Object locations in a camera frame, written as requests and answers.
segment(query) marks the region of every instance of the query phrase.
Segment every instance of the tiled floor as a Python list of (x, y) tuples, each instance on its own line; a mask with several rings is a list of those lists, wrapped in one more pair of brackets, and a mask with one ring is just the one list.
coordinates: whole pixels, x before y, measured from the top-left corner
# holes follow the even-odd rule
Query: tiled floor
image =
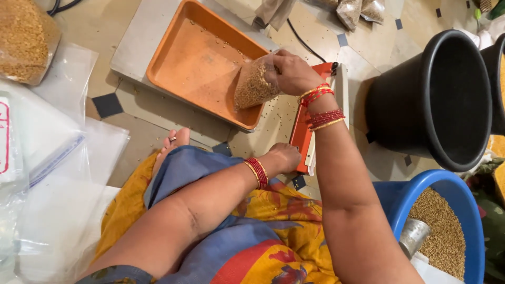
[[(254, 10), (261, 0), (217, 0), (251, 24)], [(369, 143), (364, 101), (374, 77), (422, 52), (429, 39), (442, 30), (464, 28), (475, 32), (475, 6), (465, 0), (386, 0), (384, 25), (360, 20), (354, 33), (345, 31), (330, 14), (305, 3), (296, 3), (290, 18), (301, 38), (326, 61), (345, 63), (349, 77), (350, 132), (364, 157), (373, 180), (405, 180), (427, 169), (439, 168), (432, 159), (408, 156)], [(121, 186), (128, 175), (160, 146), (168, 129), (191, 126), (192, 143), (211, 150), (215, 144), (228, 141), (235, 156), (261, 155), (276, 142), (288, 141), (296, 100), (281, 96), (267, 103), (254, 133), (241, 132), (229, 124), (180, 101), (165, 98), (156, 91), (119, 82), (109, 72), (108, 62), (126, 30), (140, 0), (87, 0), (57, 16), (64, 26), (64, 39), (100, 52), (92, 73), (88, 96), (113, 93), (124, 113), (103, 118), (103, 121), (130, 130), (131, 141), (116, 167), (109, 185)], [(321, 61), (304, 49), (288, 25), (279, 31), (267, 28), (280, 47), (306, 59), (311, 65)], [(87, 115), (99, 118), (93, 101), (87, 100)], [(289, 182), (294, 176), (282, 176)], [(320, 198), (316, 177), (305, 177), (303, 189)]]

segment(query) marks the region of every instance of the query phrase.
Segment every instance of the woman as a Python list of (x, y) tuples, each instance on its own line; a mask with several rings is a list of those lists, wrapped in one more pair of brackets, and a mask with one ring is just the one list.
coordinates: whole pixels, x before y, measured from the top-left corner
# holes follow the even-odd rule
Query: woman
[[(333, 95), (322, 91), (323, 79), (304, 60), (280, 51), (274, 64), (284, 93), (310, 93), (314, 119), (338, 113)], [(97, 257), (78, 283), (423, 283), (339, 121), (324, 120), (315, 131), (324, 207), (276, 183), (275, 176), (300, 162), (288, 144), (243, 163), (185, 146), (188, 129), (171, 131), (149, 187), (150, 176), (136, 172), (122, 189), (142, 183), (147, 211), (129, 215), (138, 220), (105, 248), (103, 224)]]

